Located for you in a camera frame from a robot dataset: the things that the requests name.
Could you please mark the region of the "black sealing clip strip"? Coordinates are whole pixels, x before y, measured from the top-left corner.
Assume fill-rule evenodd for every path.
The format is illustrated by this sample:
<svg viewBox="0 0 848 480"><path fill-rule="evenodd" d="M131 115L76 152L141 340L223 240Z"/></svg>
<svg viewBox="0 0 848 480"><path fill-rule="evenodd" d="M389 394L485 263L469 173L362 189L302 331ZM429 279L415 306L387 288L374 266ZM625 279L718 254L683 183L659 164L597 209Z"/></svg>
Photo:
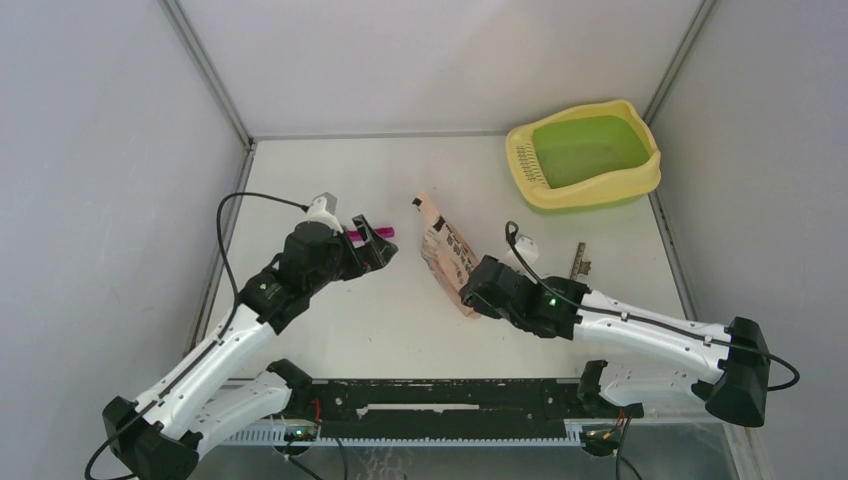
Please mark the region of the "black sealing clip strip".
<svg viewBox="0 0 848 480"><path fill-rule="evenodd" d="M580 276L588 276L591 272L591 262L584 258L587 244L579 242L572 262L569 278L577 280Z"/></svg>

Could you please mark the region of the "pink cat litter bag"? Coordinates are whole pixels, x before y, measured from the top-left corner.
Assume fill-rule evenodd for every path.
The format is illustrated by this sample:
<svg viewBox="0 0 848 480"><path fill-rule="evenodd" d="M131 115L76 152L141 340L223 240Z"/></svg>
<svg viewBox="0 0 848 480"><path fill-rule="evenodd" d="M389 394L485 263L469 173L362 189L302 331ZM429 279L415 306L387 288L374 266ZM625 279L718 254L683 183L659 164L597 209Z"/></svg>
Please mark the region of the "pink cat litter bag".
<svg viewBox="0 0 848 480"><path fill-rule="evenodd" d="M464 305L460 297L460 290L479 264L477 255L426 192L421 191L412 205L422 215L425 226L421 258L459 312L466 318L478 319L480 314Z"/></svg>

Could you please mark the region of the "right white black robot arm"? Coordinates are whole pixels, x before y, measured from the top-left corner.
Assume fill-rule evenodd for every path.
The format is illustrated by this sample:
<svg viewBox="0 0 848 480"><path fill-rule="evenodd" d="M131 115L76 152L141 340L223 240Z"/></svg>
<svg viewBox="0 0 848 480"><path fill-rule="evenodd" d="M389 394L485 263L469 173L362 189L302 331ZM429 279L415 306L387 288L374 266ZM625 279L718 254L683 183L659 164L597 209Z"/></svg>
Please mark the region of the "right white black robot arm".
<svg viewBox="0 0 848 480"><path fill-rule="evenodd" d="M730 424L765 423L771 360L753 320L737 317L728 326L679 320L568 278L532 280L491 256L459 297L476 313L540 338L610 344L649 358L647 364L587 362L577 396L589 415L692 402Z"/></svg>

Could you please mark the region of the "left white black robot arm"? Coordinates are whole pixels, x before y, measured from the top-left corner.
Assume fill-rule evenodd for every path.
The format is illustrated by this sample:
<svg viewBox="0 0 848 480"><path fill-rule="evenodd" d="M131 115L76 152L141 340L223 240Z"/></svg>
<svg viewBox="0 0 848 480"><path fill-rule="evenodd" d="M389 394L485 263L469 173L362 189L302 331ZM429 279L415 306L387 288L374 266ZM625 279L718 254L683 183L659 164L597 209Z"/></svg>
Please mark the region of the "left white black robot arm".
<svg viewBox="0 0 848 480"><path fill-rule="evenodd" d="M115 397L102 416L107 448L139 479L186 479L214 447L254 421L311 407L311 388L285 379L278 364L242 387L221 386L336 281L386 267L397 246L363 216L353 220L364 242L355 246L334 219L299 223L282 252L238 292L230 314L162 380L128 400Z"/></svg>

